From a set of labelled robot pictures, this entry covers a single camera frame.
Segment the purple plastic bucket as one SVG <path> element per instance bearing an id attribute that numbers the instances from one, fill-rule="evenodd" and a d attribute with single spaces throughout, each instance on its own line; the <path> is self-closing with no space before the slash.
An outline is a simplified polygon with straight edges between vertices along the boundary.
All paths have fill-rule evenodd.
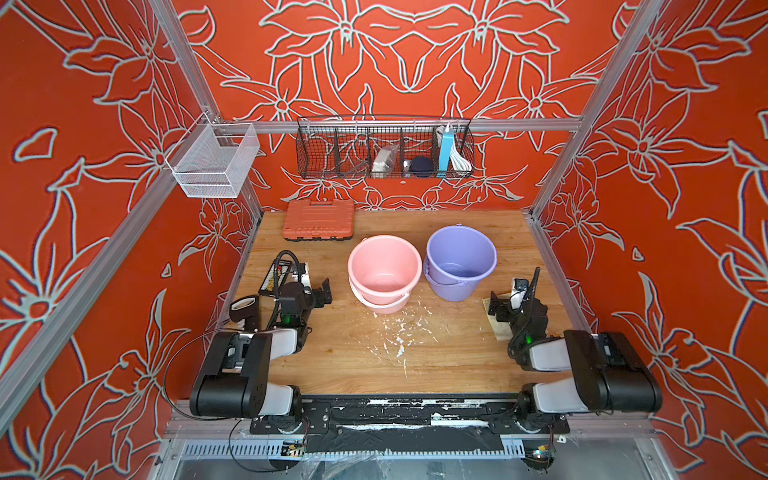
<path id="1" fill-rule="evenodd" d="M 451 225 L 435 231 L 428 239 L 423 271 L 438 297 L 461 302 L 493 273 L 497 262 L 496 247 L 485 234 Z"/>

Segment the pink plastic bucket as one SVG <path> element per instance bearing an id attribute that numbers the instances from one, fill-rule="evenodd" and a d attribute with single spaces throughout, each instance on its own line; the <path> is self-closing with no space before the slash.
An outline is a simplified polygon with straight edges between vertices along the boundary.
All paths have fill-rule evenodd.
<path id="1" fill-rule="evenodd" d="M 402 310 L 422 274 L 422 258 L 394 235 L 364 238 L 350 253 L 348 279 L 355 298 L 377 314 Z"/>

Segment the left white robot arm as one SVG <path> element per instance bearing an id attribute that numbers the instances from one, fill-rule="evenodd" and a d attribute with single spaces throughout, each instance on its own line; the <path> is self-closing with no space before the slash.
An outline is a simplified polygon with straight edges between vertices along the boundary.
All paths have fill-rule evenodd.
<path id="1" fill-rule="evenodd" d="M 190 413 L 205 419 L 267 417 L 299 423 L 300 389 L 270 382 L 270 365 L 303 349 L 312 311 L 331 303 L 330 281 L 313 288 L 307 265 L 294 252 L 280 251 L 265 287 L 230 305 L 230 320 L 242 328 L 212 338 L 192 387 Z"/>

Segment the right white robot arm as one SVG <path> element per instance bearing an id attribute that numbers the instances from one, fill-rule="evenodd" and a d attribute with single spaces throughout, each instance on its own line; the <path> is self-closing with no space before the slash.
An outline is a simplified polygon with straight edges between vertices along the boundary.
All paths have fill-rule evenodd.
<path id="1" fill-rule="evenodd" d="M 508 356 L 525 371 L 565 373 L 566 378 L 522 387 L 514 416 L 539 426 L 561 415 L 655 413 L 662 407 L 658 381 L 620 332 L 565 330 L 547 333 L 548 307 L 537 298 L 540 270 L 516 279 L 510 294 L 491 293 L 487 314 L 508 326 Z"/>

